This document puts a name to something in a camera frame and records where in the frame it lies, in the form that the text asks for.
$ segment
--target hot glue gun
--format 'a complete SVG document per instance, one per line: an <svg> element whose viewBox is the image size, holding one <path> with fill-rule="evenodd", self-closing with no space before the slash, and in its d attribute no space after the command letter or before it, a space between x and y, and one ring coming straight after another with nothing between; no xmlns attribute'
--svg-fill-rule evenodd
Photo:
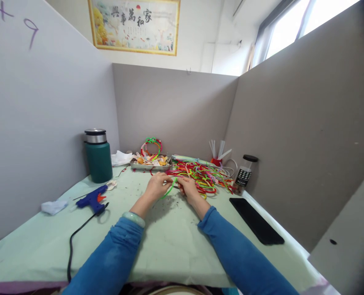
<svg viewBox="0 0 364 295"><path fill-rule="evenodd" d="M104 212L106 207L106 205L100 204L100 202L105 198L105 196L102 197L101 195L105 193L107 188L108 188L107 185L103 185L95 189L93 192L87 194L85 198L77 201L76 203L77 207L84 208L89 205L92 207L93 212L97 216L99 216L101 213Z"/></svg>

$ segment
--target thermos lid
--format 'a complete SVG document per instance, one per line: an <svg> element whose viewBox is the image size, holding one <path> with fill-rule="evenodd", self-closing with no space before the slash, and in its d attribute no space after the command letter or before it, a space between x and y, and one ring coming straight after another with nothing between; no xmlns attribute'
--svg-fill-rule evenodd
<svg viewBox="0 0 364 295"><path fill-rule="evenodd" d="M243 155L243 159L249 162L257 162L259 159L251 155Z"/></svg>
<svg viewBox="0 0 364 295"><path fill-rule="evenodd" d="M88 144L103 144L107 142L107 136L104 129L93 128L86 129L86 143Z"/></svg>

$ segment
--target table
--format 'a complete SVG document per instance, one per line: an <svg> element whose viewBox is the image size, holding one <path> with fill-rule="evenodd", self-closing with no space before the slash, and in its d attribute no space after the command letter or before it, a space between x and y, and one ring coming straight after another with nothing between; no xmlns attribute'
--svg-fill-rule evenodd
<svg viewBox="0 0 364 295"><path fill-rule="evenodd" d="M114 176L123 168L113 168ZM106 211L91 220L73 239L72 275L123 212L130 210L143 194L150 177L148 172L134 172L128 168L120 177L113 178L118 185L105 193L106 201L109 202ZM69 209L76 202L72 199L101 185L91 182L90 177L85 178L60 197L61 200L69 201L67 208L55 216L40 212L2 239L0 283L18 282L25 285L43 282L47 286L52 283L65 285L70 235L93 214L89 207L70 212ZM261 244L229 202L230 197L227 190L219 187L218 194L208 196L207 200L252 241L297 291L315 285L321 276L307 261L307 252L246 193L244 197L285 239L284 245ZM179 190L173 188L165 199L153 206L146 217L146 229L128 281L156 280L233 287L208 238L198 229L198 222L197 215Z"/></svg>

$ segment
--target gold frame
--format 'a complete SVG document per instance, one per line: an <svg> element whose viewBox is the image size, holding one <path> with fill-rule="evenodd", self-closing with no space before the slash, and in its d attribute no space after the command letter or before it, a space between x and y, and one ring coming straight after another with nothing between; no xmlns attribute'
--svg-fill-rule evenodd
<svg viewBox="0 0 364 295"><path fill-rule="evenodd" d="M117 50L117 51L126 51L126 52L137 52L137 53L147 53L147 54L161 54L161 55L168 55L168 56L177 56L177 50L178 50L178 32L179 32L179 15L181 11L181 0L138 0L142 2L178 2L178 8L177 8L177 21L175 26L175 52L168 52L168 51L159 51L155 52L152 50L145 50L145 49L129 49L129 48L112 48L111 46L107 45L98 45L96 42L96 32L95 32L95 23L93 20L93 10L92 10L92 0L88 0L88 6L89 6L89 17L91 19L91 29L92 29L92 38L93 38L93 45L97 49L102 50Z"/></svg>

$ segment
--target black lid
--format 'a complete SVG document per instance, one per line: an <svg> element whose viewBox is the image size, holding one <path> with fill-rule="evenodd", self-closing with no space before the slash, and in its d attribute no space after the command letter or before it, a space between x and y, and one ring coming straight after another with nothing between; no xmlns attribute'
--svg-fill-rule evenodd
<svg viewBox="0 0 364 295"><path fill-rule="evenodd" d="M243 159L249 162L257 162L259 159L251 155L243 155Z"/></svg>
<svg viewBox="0 0 364 295"><path fill-rule="evenodd" d="M86 129L87 135L105 135L105 130L100 128Z"/></svg>

